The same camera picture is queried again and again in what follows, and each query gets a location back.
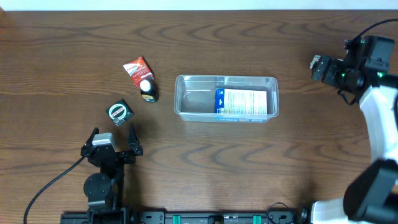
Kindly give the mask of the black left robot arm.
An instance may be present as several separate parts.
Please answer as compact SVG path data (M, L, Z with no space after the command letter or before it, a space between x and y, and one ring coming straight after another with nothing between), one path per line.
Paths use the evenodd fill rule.
M111 133L99 133L95 128L81 148L81 155L99 172L90 175L83 186L88 198L88 223L139 223L135 211L123 205L124 166L134 164L143 155L134 125L129 127L129 150L116 151Z

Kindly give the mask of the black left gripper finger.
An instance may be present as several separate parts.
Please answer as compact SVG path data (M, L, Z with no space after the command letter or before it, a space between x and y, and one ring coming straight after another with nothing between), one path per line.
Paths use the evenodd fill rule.
M129 126L129 135L128 135L127 143L131 150L139 150L141 148L141 144L136 136L136 132L135 132L133 123L131 123Z
M93 132L90 134L90 136L89 136L88 140L86 141L85 145L86 146L92 146L93 139L94 139L95 135L98 134L98 133L99 133L99 129L98 128L94 128Z

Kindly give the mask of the blue snack packet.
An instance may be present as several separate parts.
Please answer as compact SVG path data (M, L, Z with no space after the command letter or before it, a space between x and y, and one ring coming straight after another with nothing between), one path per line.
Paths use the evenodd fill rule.
M217 88L214 112L239 117L265 118L267 116L267 92Z

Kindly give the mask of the white green medicine box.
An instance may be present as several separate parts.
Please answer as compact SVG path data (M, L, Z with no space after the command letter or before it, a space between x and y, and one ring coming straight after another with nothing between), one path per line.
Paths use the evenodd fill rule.
M310 69L314 69L314 68L316 68L317 67L317 64L318 64L318 61L319 61L319 59L320 59L320 55L315 55L314 56L314 58L313 58L313 60L310 62Z

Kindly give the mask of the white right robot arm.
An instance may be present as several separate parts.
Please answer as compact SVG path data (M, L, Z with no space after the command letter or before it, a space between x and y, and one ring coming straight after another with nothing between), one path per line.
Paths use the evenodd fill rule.
M345 42L344 59L314 56L312 79L351 93L368 129L371 164L343 198L313 202L307 223L397 223L397 77L388 73L394 40L367 35Z

